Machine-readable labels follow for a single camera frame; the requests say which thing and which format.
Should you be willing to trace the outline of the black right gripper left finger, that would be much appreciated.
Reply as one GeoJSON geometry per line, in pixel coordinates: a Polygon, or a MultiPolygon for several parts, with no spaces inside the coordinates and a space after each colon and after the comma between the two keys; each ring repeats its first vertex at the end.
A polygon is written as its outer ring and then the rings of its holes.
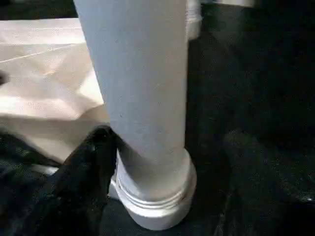
{"type": "Polygon", "coordinates": [[[97,236],[116,167],[116,135],[96,127],[39,190],[33,236],[97,236]]]}

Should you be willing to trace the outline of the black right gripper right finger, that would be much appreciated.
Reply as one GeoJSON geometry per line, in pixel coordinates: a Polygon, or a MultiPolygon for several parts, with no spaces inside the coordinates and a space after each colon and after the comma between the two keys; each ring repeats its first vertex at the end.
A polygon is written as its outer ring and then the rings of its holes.
{"type": "Polygon", "coordinates": [[[225,136],[224,149],[232,170],[234,235],[314,235],[313,151],[279,149],[238,130],[225,136]]]}

